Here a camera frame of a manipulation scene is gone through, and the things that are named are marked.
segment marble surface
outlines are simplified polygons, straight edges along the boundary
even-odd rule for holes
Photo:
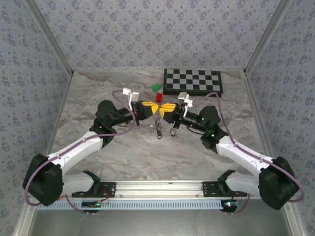
[[[241,143],[262,152],[248,98],[239,72],[223,72],[224,94],[222,110],[231,133]],[[163,81],[163,70],[81,72],[75,73],[53,151],[74,142],[92,126],[98,104],[112,100],[117,109],[120,105],[111,92],[128,87],[140,93],[140,100],[155,101],[151,90]],[[163,103],[177,102],[176,96],[163,96]],[[215,98],[190,109],[199,112],[206,105],[215,105]],[[129,133],[115,137],[105,148],[92,153],[76,164],[68,173],[90,170],[101,179],[217,179],[228,169],[247,171],[234,161],[205,149],[200,136],[181,126],[176,137],[171,137],[171,124],[161,120],[163,138],[157,139],[154,127],[156,115],[135,126]],[[116,127],[117,132],[125,128]]]

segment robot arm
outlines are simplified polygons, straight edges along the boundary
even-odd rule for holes
[[[126,95],[130,96],[129,107],[135,115],[137,125],[139,121],[149,118],[158,110],[158,104],[154,102],[137,101],[137,93],[131,93],[129,90]],[[100,179],[93,173],[89,171],[78,175],[66,175],[66,173],[80,160],[102,149],[114,138],[113,135],[103,137],[99,135],[116,134],[112,126],[131,122],[133,119],[127,108],[117,110],[109,100],[104,100],[98,105],[95,115],[93,126],[80,139],[47,157],[38,154],[32,159],[22,185],[24,189],[38,167],[47,160],[54,159],[35,175],[29,186],[29,193],[44,206],[52,204],[59,196],[65,194],[91,192],[95,195],[99,191]]]
[[[206,149],[232,159],[252,173],[250,176],[227,171],[218,179],[222,192],[242,191],[259,194],[271,208],[280,209],[299,190],[299,187],[288,176],[261,161],[269,161],[294,176],[289,163],[284,158],[273,159],[257,153],[237,141],[233,143],[228,133],[219,127],[218,123],[221,119],[214,106],[204,107],[198,115],[189,112],[188,107],[192,107],[192,101],[189,100],[187,93],[181,93],[179,104],[162,105],[160,114],[168,123],[174,124],[174,128],[178,129],[183,124],[201,131],[203,135],[200,139]],[[260,157],[261,160],[254,159],[248,153]]]

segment patterned wallpaper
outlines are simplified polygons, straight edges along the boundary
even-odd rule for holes
[[[300,205],[315,235],[315,2],[294,0],[251,74],[277,156],[306,190]]]
[[[244,68],[278,0],[36,0],[72,69]]]
[[[25,171],[46,151],[68,78],[24,2],[0,8],[0,235],[9,236]]]

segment white cable tray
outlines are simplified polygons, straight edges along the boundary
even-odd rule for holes
[[[71,203],[78,209],[84,210],[192,210],[192,209],[223,209],[221,200],[110,200],[102,207],[81,207],[82,201],[72,200]],[[40,205],[37,210],[70,210],[72,207],[65,201],[57,201],[50,206]]]

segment black and white checkerboard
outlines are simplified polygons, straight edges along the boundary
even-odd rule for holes
[[[187,92],[191,96],[205,96],[210,92],[223,93],[220,71],[165,69],[163,94],[178,95]]]

